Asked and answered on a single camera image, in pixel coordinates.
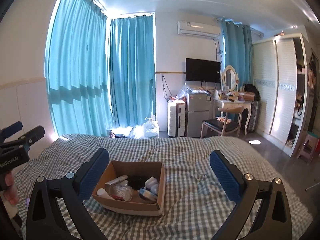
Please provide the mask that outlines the person's left hand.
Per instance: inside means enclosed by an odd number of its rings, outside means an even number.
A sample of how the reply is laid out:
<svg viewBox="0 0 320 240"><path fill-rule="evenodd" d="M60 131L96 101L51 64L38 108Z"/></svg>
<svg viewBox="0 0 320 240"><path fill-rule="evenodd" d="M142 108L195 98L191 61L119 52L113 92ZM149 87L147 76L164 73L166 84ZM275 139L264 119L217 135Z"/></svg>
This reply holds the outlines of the person's left hand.
<svg viewBox="0 0 320 240"><path fill-rule="evenodd" d="M15 185L15 177L10 171L4 177L7 189L4 191L4 196L11 205L16 205L18 203L17 187Z"/></svg>

